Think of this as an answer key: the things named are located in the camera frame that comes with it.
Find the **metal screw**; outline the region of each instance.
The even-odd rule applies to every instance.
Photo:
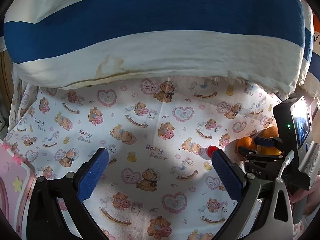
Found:
[[[44,181],[44,176],[40,176],[38,179],[37,179],[38,182],[42,182]]]
[[[66,174],[66,178],[67,178],[67,179],[72,179],[74,175],[75,175],[75,173],[72,172],[72,171],[70,171],[70,172],[68,172],[68,173]]]
[[[277,178],[276,178],[276,182],[278,182],[278,183],[283,183],[283,179],[281,179],[280,177],[277,177]]]
[[[247,173],[247,178],[248,179],[255,179],[255,175],[254,174],[252,174],[252,173]]]

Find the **brown stain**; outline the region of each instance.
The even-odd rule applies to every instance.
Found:
[[[119,57],[114,57],[113,55],[109,55],[106,57],[106,60],[101,62],[100,65],[97,68],[95,78],[106,78],[107,73],[102,72],[102,66],[105,65],[106,67],[110,69],[116,69],[119,68],[122,70],[122,72],[125,72],[124,68],[121,67],[121,65],[124,63],[124,60]]]

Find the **yellow duck print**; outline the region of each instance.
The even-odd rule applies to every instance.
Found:
[[[67,144],[69,142],[69,140],[70,140],[70,137],[65,137],[65,139],[63,140],[62,143]]]
[[[135,161],[137,160],[136,154],[135,154],[135,153],[128,153],[127,160],[128,160],[129,162],[135,162]]]
[[[212,169],[212,167],[210,166],[210,164],[208,162],[204,162],[203,165],[204,165],[204,168],[208,171]]]
[[[227,94],[228,96],[232,96],[232,95],[233,95],[233,90],[234,90],[234,87],[231,86],[231,85],[228,85],[226,94]]]

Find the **red object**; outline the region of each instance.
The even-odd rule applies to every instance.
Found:
[[[218,147],[214,146],[214,145],[211,145],[208,147],[208,150],[207,150],[207,155],[211,158],[212,156],[212,153],[217,150]]]

